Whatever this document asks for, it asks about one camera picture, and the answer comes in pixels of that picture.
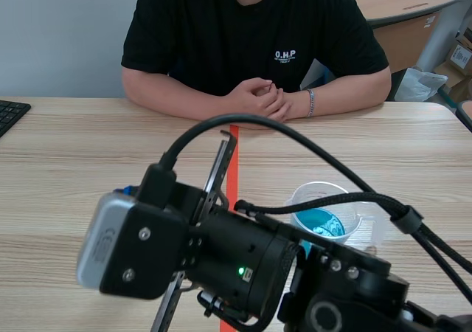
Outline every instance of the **clear plastic cup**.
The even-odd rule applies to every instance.
[[[300,204],[314,199],[348,193],[344,188],[328,182],[310,182],[298,187],[285,205]],[[372,221],[370,246],[381,244],[386,222],[380,210],[377,214],[365,214],[359,212],[359,203],[346,203],[320,207],[314,210],[295,212],[291,214],[291,224],[307,230],[315,235],[333,240],[337,243],[345,243],[365,221]],[[308,253],[310,244],[302,242]]]

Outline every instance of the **black cable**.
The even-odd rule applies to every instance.
[[[283,289],[285,287],[285,282],[287,281],[288,275],[290,273],[292,263],[301,249],[302,248],[298,244],[292,243],[285,250],[284,255],[282,257],[282,262],[280,263],[280,267],[275,277],[274,285],[271,290],[272,292],[269,295],[269,298],[267,299],[267,304],[260,318],[253,325],[244,325],[243,323],[235,319],[228,318],[228,316],[225,315],[224,311],[215,310],[213,311],[213,314],[240,332],[264,331],[269,326],[275,316],[275,313],[277,312],[280,297],[282,296]]]
[[[159,164],[165,170],[172,170],[174,164],[177,161],[177,157],[182,150],[200,134],[210,129],[219,127],[221,125],[232,124],[232,123],[251,123],[257,125],[264,125],[265,127],[279,131],[280,133],[289,136],[300,145],[305,146],[308,150],[312,151],[320,158],[325,160],[329,165],[333,166],[337,171],[346,176],[352,181],[357,187],[364,192],[375,192],[365,181],[359,176],[352,172],[348,167],[343,165],[339,160],[335,159],[328,152],[320,148],[314,142],[309,140],[306,136],[301,135],[294,129],[288,127],[283,123],[279,123],[275,120],[270,120],[265,117],[255,116],[253,114],[227,114],[224,116],[218,116],[205,120],[191,127],[188,131],[183,133],[169,148],[169,150],[162,156]]]
[[[461,256],[455,249],[450,247],[444,242],[439,236],[431,231],[425,224],[420,228],[420,232],[428,239],[433,245],[435,245],[440,251],[444,252],[445,255],[449,256],[454,262],[459,264],[467,273],[472,274],[472,263]]]
[[[162,156],[159,164],[163,167],[164,170],[172,170],[180,152],[192,140],[194,140],[194,138],[196,138],[198,135],[212,128],[216,128],[221,125],[232,124],[232,123],[250,123],[250,124],[263,125],[265,127],[279,131],[280,133],[286,136],[289,136],[290,138],[298,142],[300,145],[305,146],[308,150],[318,155],[321,159],[325,160],[326,163],[328,163],[329,165],[337,169],[337,171],[339,171],[344,176],[346,176],[350,181],[352,181],[357,187],[359,187],[364,192],[375,193],[375,191],[364,180],[362,180],[359,176],[357,176],[354,172],[352,172],[348,167],[343,165],[339,160],[335,159],[328,152],[326,152],[325,150],[320,148],[318,145],[316,145],[314,142],[309,140],[306,136],[301,135],[300,133],[298,133],[294,129],[289,128],[287,125],[284,125],[283,123],[279,123],[277,121],[270,120],[265,117],[255,116],[252,114],[227,114],[227,115],[223,115],[219,117],[213,117],[209,120],[205,120],[201,123],[198,123],[197,125],[193,126],[191,129],[186,131],[184,134],[182,134],[170,146],[168,152],[166,152]],[[392,207],[385,207],[384,209],[390,214],[390,216],[392,216],[393,218],[396,217],[395,212],[396,210],[398,210],[398,208],[392,209]],[[457,288],[464,294],[464,296],[472,304],[472,291],[467,287],[465,282],[454,271],[454,269],[444,260],[444,258],[440,255],[440,253],[436,251],[436,249],[427,241],[426,237],[423,237],[423,234],[421,234],[420,232],[415,232],[412,234],[412,236],[428,252],[428,254],[434,259],[434,261],[436,261],[436,263],[441,267],[441,269],[451,278],[451,280],[454,282]],[[442,245],[438,240],[436,240],[436,238],[433,238],[433,240],[434,242],[439,244],[442,249],[446,249],[446,247]],[[453,259],[460,260],[456,255],[453,255],[453,256],[454,256]],[[270,321],[266,322],[266,320],[265,319],[263,320],[261,317],[261,319],[257,321],[256,324],[254,324],[254,326],[257,325],[261,320],[262,320],[261,325],[262,323],[267,323],[267,324],[270,323]],[[242,332],[262,331],[262,329],[252,330],[250,329],[252,326],[246,326],[246,325],[240,324],[238,321],[229,320],[227,322],[232,327],[240,329],[240,331]]]
[[[460,290],[462,295],[472,304],[472,291],[467,286],[467,284],[462,280],[462,278],[457,274],[456,271],[451,267],[451,265],[446,262],[446,260],[440,255],[438,251],[428,242],[428,240],[420,233],[415,232],[412,234],[412,237],[423,247],[423,249],[428,252],[434,262],[437,263],[439,267],[448,275],[452,280],[454,285]]]
[[[306,201],[304,203],[289,205],[287,207],[258,207],[246,201],[238,201],[235,204],[235,210],[246,212],[260,212],[263,214],[283,215],[291,214],[293,212],[301,212],[319,207],[328,207],[330,205],[353,203],[356,201],[366,201],[376,203],[384,209],[390,210],[389,213],[394,215],[393,218],[398,218],[401,215],[408,213],[408,207],[401,202],[383,194],[360,192],[360,193],[343,193],[335,196],[323,197]]]

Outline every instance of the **blue liquid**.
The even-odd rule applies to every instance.
[[[332,212],[329,212],[324,209],[309,209],[298,212],[296,217],[300,222],[305,225],[307,228],[312,229],[318,235],[326,237],[335,237],[346,235],[346,230],[342,222],[338,217]],[[305,252],[310,251],[311,245],[302,241],[302,246],[305,249]]]

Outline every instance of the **clasped hands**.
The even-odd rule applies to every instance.
[[[244,80],[229,94],[222,97],[229,113],[248,113],[267,117],[277,122],[289,119],[292,102],[283,89],[278,89],[271,80],[261,78]],[[261,129],[259,125],[242,124],[244,128]]]

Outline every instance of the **black t-shirt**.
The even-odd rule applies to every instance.
[[[355,0],[138,0],[122,65],[222,96],[253,77],[298,91],[313,59],[337,77],[388,66]]]

